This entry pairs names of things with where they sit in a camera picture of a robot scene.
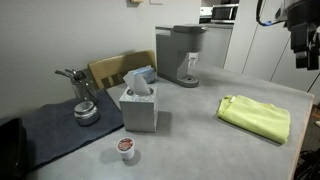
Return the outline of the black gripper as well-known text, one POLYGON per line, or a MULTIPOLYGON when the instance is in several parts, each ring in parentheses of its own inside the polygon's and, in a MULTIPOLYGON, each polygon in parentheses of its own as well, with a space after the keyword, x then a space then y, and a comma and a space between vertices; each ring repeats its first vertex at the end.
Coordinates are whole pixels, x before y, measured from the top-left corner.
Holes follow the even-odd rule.
POLYGON ((291 49, 296 53, 296 68, 319 69, 320 0, 297 0, 287 10, 291 49))

